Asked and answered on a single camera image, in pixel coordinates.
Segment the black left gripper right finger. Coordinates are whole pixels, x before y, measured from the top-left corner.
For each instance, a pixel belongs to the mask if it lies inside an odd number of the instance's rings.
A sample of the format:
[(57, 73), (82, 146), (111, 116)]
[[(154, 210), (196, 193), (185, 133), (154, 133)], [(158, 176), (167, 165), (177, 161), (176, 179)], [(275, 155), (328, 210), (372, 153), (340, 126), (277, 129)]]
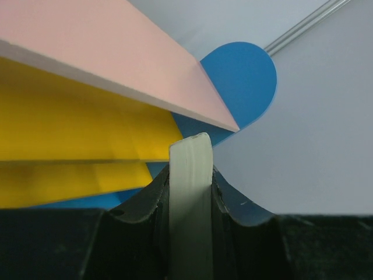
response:
[(371, 279), (372, 216), (276, 215), (212, 178), (215, 279)]

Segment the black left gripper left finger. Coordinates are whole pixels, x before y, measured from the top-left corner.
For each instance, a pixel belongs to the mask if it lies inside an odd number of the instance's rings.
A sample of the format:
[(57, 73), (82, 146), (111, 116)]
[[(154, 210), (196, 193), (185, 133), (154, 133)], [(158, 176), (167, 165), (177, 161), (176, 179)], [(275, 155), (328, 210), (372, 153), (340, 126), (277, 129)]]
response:
[(2, 210), (1, 278), (164, 279), (169, 175), (111, 210)]

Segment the dark Tale of Two Cities book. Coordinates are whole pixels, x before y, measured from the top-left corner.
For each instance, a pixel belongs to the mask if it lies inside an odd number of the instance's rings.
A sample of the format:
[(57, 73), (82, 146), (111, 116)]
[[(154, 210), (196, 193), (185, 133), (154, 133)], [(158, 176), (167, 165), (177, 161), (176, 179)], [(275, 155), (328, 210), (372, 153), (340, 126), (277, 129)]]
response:
[(170, 146), (170, 279), (213, 279), (212, 175), (207, 133)]

